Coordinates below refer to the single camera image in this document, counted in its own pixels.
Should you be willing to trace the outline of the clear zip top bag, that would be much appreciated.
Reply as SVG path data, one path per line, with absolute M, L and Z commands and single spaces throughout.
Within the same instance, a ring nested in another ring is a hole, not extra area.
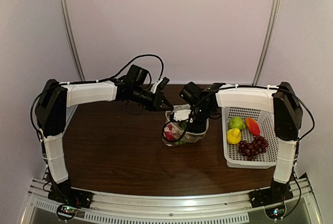
M 167 146 L 180 146 L 202 140 L 209 127 L 209 120 L 194 121 L 188 119 L 190 105 L 175 105 L 172 111 L 166 111 L 166 121 L 162 127 L 162 142 Z

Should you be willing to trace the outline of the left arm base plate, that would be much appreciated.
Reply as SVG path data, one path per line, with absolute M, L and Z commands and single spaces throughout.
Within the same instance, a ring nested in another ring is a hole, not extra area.
M 90 191 L 78 190 L 71 188 L 68 194 L 61 194 L 52 188 L 48 193 L 48 199 L 58 203 L 67 204 L 78 208 L 89 209 L 92 202 L 93 194 Z

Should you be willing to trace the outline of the purple fake grapes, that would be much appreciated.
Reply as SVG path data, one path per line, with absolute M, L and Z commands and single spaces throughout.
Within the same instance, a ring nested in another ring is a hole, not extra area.
M 260 135 L 256 135 L 253 141 L 240 141 L 238 144 L 238 153 L 247 160 L 255 160 L 260 154 L 266 153 L 268 141 Z

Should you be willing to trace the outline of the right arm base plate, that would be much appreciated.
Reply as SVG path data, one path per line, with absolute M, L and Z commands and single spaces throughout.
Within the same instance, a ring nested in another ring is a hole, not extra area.
M 290 186 L 277 187 L 277 188 L 266 188 L 266 189 L 255 189 L 249 192 L 249 200 L 252 208 L 282 204 L 286 200 L 293 198 L 293 192 Z

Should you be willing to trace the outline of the yellow fake lemon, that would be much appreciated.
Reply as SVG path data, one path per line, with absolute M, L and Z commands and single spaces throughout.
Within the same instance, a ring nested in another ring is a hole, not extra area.
M 241 141 L 241 131 L 238 128 L 229 129 L 226 137 L 229 144 L 237 145 Z

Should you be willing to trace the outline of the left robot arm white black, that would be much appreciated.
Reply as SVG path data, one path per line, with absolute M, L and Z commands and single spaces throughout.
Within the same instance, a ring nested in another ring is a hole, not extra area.
M 127 74 L 118 79 L 46 82 L 35 102 L 36 131 L 45 147 L 50 177 L 58 191 L 71 187 L 62 144 L 67 108 L 102 101 L 132 101 L 146 111 L 172 110 L 173 105 L 162 92 L 169 79 L 159 79 L 148 91 L 142 87 L 148 74 L 148 70 L 131 65 Z

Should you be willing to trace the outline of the green fake apple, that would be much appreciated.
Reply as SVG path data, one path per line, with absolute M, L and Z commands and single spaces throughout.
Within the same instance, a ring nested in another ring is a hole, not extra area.
M 246 125 L 240 117 L 234 116 L 229 120 L 229 128 L 244 130 Z

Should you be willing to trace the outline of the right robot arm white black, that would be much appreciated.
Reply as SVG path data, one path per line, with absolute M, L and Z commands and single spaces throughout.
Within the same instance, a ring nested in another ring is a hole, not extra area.
M 205 89 L 190 82 L 183 87 L 180 97 L 189 108 L 176 110 L 174 119 L 187 121 L 189 127 L 207 120 L 218 109 L 237 107 L 270 114 L 278 143 L 276 167 L 270 187 L 252 191 L 250 195 L 256 201 L 259 198 L 277 201 L 290 198 L 289 183 L 298 159 L 303 107 L 288 82 L 278 86 L 214 83 Z

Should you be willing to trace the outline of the red fake apple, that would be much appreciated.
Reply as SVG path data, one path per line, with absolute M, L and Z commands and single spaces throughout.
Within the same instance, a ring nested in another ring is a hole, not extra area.
M 258 123 L 253 119 L 253 118 L 250 118 L 250 117 L 246 117 L 245 118 L 245 124 L 249 130 L 249 132 L 253 135 L 260 135 L 261 133 L 261 130 L 260 130 L 260 127 L 258 125 Z

